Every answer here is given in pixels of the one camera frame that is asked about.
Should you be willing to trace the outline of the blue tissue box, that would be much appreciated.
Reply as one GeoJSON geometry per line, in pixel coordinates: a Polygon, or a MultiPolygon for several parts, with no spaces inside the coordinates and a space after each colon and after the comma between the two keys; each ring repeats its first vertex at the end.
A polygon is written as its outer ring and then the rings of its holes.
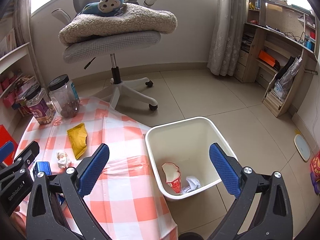
{"type": "MultiPolygon", "coordinates": [[[[35,180],[39,172],[43,172],[48,176],[52,175],[52,172],[50,169],[50,163],[48,161],[36,161],[35,163],[33,163],[33,166],[31,168],[31,174],[33,176],[33,180],[35,180]]],[[[65,198],[63,194],[58,193],[57,198],[60,205],[63,205],[65,203],[65,198]]]]}

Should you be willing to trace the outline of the white tissue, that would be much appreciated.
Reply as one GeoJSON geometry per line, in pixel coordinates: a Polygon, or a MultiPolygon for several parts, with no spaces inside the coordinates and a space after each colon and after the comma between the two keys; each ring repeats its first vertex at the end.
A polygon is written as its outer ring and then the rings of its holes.
{"type": "Polygon", "coordinates": [[[57,157],[57,165],[60,169],[66,169],[70,167],[71,160],[67,153],[61,152],[56,154],[57,157]]]}

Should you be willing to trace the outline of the red white snack wrapper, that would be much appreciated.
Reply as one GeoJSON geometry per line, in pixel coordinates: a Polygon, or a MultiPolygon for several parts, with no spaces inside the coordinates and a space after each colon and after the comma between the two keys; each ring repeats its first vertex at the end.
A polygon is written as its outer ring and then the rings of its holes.
{"type": "Polygon", "coordinates": [[[182,186],[179,167],[174,163],[164,163],[162,170],[165,174],[166,184],[169,185],[176,194],[180,194],[182,186]]]}

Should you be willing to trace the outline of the white plastic trash bin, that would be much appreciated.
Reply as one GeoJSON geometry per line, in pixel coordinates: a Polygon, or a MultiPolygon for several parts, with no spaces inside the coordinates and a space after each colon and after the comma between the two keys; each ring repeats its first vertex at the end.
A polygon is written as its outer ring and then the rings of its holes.
{"type": "Polygon", "coordinates": [[[145,143],[150,163],[166,200],[183,200],[221,182],[209,158],[209,148],[215,142],[226,155],[237,159],[214,123],[202,116],[155,126],[147,131],[145,143]],[[185,194],[176,193],[166,182],[164,163],[173,163],[179,168],[182,187],[188,186],[187,176],[194,176],[200,181],[200,188],[185,194]]]}

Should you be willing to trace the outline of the red gift box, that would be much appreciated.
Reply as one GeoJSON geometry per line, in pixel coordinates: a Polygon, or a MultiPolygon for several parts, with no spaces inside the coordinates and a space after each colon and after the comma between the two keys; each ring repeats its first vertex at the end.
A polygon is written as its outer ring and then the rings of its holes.
{"type": "Polygon", "coordinates": [[[14,144],[14,151],[3,161],[5,165],[9,166],[14,162],[14,156],[18,147],[17,142],[12,138],[9,132],[3,125],[0,125],[0,147],[2,147],[6,142],[12,141],[14,144]]]}

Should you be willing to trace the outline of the jar with purple label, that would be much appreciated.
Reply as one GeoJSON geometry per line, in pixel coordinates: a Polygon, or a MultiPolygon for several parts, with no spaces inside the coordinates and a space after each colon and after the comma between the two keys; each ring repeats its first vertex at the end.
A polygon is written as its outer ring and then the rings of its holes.
{"type": "Polygon", "coordinates": [[[32,85],[24,95],[26,105],[40,125],[52,122],[56,110],[46,90],[40,84],[32,85]]]}

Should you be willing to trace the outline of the yellow snack bag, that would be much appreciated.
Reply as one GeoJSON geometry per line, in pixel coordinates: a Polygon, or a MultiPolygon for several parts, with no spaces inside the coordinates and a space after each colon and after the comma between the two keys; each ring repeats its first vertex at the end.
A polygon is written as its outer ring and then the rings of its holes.
{"type": "Polygon", "coordinates": [[[78,160],[87,150],[87,131],[84,123],[67,130],[71,148],[76,160],[78,160]]]}

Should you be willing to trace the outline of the red white checkered tablecloth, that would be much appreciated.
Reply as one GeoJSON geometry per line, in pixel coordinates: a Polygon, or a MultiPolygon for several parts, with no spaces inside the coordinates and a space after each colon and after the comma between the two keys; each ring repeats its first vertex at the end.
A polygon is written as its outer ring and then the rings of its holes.
{"type": "Polygon", "coordinates": [[[177,239],[178,228],[163,194],[158,189],[146,149],[148,127],[121,114],[95,97],[80,100],[80,111],[71,119],[56,116],[47,125],[31,119],[18,151],[30,142],[39,144],[38,161],[47,161],[53,174],[61,172],[57,154],[65,153],[73,166],[75,158],[68,130],[84,124],[91,156],[100,144],[110,150],[109,160],[92,192],[84,201],[112,239],[177,239]]]}

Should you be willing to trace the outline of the white bathroom scale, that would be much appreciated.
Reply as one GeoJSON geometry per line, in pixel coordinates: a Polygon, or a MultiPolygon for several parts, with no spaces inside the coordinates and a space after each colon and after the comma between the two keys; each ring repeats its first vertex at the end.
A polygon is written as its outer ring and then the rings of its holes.
{"type": "Polygon", "coordinates": [[[310,159],[311,151],[308,146],[308,143],[301,134],[295,135],[294,144],[301,158],[305,162],[308,162],[308,160],[310,159]]]}

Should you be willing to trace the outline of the clear jar with dark nuts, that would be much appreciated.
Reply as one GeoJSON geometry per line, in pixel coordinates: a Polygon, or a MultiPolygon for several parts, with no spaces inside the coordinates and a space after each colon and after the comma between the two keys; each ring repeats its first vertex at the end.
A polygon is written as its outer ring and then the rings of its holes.
{"type": "Polygon", "coordinates": [[[63,118],[70,119],[77,115],[80,99],[67,74],[60,75],[50,81],[48,89],[53,105],[63,118]]]}

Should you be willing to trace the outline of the wooden desk shelf unit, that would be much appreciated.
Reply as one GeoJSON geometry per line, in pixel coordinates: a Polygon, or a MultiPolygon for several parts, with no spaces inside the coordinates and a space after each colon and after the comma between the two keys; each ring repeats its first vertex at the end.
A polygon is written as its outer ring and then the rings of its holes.
{"type": "Polygon", "coordinates": [[[316,18],[313,11],[285,0],[246,0],[247,18],[234,76],[242,83],[257,82],[266,91],[262,103],[276,117],[286,113],[300,89],[307,67],[314,63],[316,18]],[[280,98],[276,81],[300,60],[300,69],[289,83],[289,90],[280,98]]]}

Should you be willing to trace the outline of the grey office chair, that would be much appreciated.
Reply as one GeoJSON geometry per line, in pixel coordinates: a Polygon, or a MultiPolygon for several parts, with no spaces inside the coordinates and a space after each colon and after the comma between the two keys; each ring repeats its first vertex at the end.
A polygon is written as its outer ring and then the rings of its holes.
{"type": "MultiPolygon", "coordinates": [[[[82,10],[81,6],[86,6],[93,0],[73,0],[73,5],[77,13],[82,10]]],[[[137,0],[124,0],[130,4],[136,4],[137,0]]],[[[63,59],[67,63],[73,63],[87,58],[95,59],[98,56],[110,54],[111,57],[111,72],[112,79],[110,85],[97,92],[94,96],[97,98],[105,99],[110,101],[110,105],[115,108],[121,95],[126,95],[140,102],[147,103],[151,111],[155,111],[158,108],[158,102],[147,95],[144,95],[136,90],[135,87],[140,85],[146,85],[151,88],[153,82],[147,77],[123,81],[120,77],[120,70],[116,63],[115,52],[126,50],[126,49],[138,49],[148,48],[157,44],[161,40],[161,35],[157,31],[138,31],[130,32],[111,36],[93,36],[88,41],[78,42],[68,46],[64,51],[63,59]]]]}

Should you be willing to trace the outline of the blue monkey plush toy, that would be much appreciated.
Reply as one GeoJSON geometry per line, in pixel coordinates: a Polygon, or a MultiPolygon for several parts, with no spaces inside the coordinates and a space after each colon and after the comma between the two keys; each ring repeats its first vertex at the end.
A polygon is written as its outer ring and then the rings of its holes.
{"type": "Polygon", "coordinates": [[[89,3],[79,12],[79,14],[96,15],[101,17],[115,16],[123,4],[128,0],[100,0],[89,3]]]}

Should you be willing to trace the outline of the beige fleece blanket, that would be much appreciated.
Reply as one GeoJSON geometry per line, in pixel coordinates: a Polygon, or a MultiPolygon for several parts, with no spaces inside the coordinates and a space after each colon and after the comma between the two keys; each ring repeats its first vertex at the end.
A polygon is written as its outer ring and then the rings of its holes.
{"type": "Polygon", "coordinates": [[[141,5],[125,3],[116,16],[103,17],[80,14],[59,32],[59,40],[71,46],[92,37],[107,37],[140,31],[170,34],[177,28],[177,18],[169,11],[153,10],[141,5]]]}

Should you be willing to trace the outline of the right beige curtain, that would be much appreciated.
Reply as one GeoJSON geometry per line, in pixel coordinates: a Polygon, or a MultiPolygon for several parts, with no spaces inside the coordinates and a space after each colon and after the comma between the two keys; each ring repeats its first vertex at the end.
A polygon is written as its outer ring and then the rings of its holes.
{"type": "Polygon", "coordinates": [[[217,16],[207,63],[212,74],[234,74],[245,17],[246,0],[217,0],[217,16]]]}

